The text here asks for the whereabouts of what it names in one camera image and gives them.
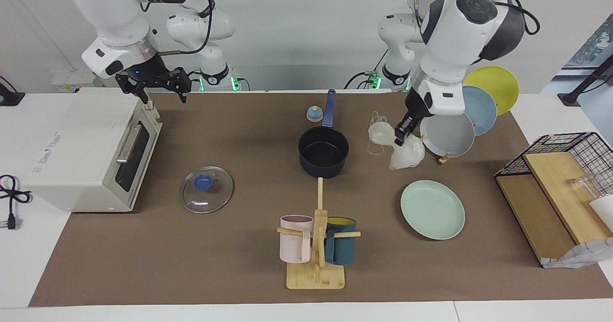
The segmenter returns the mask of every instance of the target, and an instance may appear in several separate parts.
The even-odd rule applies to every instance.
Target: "blue mug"
[[[346,217],[328,218],[324,255],[332,265],[351,265],[355,254],[355,237],[335,238],[339,232],[355,231],[355,220]]]

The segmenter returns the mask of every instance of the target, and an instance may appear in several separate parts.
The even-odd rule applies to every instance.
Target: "plate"
[[[400,208],[415,231],[439,241],[458,235],[466,220],[460,198],[448,187],[434,181],[409,184],[402,192]]]
[[[464,113],[475,126],[475,136],[482,136],[496,123],[496,102],[484,89],[477,86],[462,87],[464,95]]]
[[[519,83],[513,73],[496,65],[476,69],[464,79],[464,85],[477,86],[490,93],[499,116],[508,112],[519,97]]]
[[[422,120],[420,134],[431,152],[447,158],[468,152],[475,141],[475,127],[466,114],[426,117]]]

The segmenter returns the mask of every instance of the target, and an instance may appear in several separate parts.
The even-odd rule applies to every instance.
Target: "white table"
[[[306,91],[276,91],[292,93]],[[325,93],[326,91],[308,91]],[[346,90],[341,93],[364,93]],[[46,129],[53,128],[73,100],[70,94],[41,94],[24,99],[24,106],[39,110],[24,115],[17,108],[0,110],[0,172],[27,175],[32,160],[42,154],[50,140]],[[60,106],[49,108],[50,104]],[[512,109],[529,143],[543,134],[596,131],[580,108],[565,108],[554,95],[520,95]],[[6,208],[0,202],[0,216]],[[525,300],[509,302],[406,302],[406,303],[322,303],[257,305],[127,305],[63,308],[26,308],[61,234],[69,213],[40,198],[17,207],[19,230],[0,230],[0,316],[7,321],[312,321],[314,311],[327,318],[351,321],[610,321],[613,299]],[[613,282],[613,261],[601,263]]]

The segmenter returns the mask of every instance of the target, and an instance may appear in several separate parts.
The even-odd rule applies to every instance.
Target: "pink mug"
[[[281,217],[281,227],[302,231],[302,236],[280,234],[279,257],[281,260],[287,263],[311,261],[313,218],[307,215],[285,215]]]

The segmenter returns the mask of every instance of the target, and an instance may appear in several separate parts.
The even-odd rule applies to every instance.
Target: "light green plate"
[[[400,208],[409,225],[431,239],[455,237],[466,220],[464,207],[457,195],[434,181],[409,184],[402,192]]]

